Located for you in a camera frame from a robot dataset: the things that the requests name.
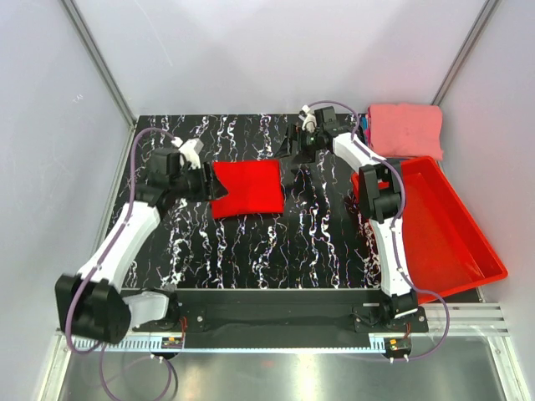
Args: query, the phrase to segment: wall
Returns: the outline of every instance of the wall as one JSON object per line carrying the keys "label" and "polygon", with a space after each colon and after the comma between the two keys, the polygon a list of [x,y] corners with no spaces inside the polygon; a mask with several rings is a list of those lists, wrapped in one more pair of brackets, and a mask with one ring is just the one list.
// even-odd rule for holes
{"label": "wall", "polygon": [[483,0],[76,0],[137,114],[429,103]]}
{"label": "wall", "polygon": [[54,283],[88,259],[128,129],[60,2],[0,13],[0,398],[35,399]]}
{"label": "wall", "polygon": [[535,3],[502,2],[443,105],[448,178],[509,271],[502,304],[535,394]]}

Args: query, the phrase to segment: black marble table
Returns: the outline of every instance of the black marble table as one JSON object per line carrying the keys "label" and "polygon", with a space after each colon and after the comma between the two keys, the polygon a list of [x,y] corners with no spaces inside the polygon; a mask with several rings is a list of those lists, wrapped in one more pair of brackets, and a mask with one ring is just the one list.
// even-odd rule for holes
{"label": "black marble table", "polygon": [[[348,115],[340,120],[352,124]],[[183,140],[200,138],[203,160],[271,159],[297,115],[142,116],[146,127]],[[170,145],[161,134],[140,142],[137,175],[153,149]],[[281,160],[285,210],[214,221],[210,205],[180,200],[149,237],[124,287],[162,288],[359,288],[377,287],[380,266],[371,226],[354,205],[352,170],[322,152],[314,164]],[[123,174],[110,228],[128,199]]]}

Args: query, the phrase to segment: reflective metal surface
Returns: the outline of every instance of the reflective metal surface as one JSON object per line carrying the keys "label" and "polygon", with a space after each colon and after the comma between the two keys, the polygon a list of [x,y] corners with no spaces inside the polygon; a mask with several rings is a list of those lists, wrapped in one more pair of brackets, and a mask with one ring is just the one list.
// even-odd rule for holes
{"label": "reflective metal surface", "polygon": [[[413,354],[429,349],[415,338]],[[104,371],[115,376],[139,353],[108,353]],[[172,359],[180,380],[164,400],[505,400],[484,338],[448,338],[432,357],[390,365],[371,355],[182,354]],[[129,401],[155,398],[166,368],[144,361],[110,383]],[[108,399],[99,386],[99,355],[71,358],[60,400]]]}

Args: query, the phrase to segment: red cloth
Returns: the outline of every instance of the red cloth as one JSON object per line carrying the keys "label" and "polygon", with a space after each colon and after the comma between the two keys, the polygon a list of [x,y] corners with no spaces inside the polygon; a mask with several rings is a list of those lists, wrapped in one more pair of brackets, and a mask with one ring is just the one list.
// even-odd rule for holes
{"label": "red cloth", "polygon": [[214,171],[228,195],[211,202],[214,219],[252,213],[283,213],[278,160],[216,161]]}

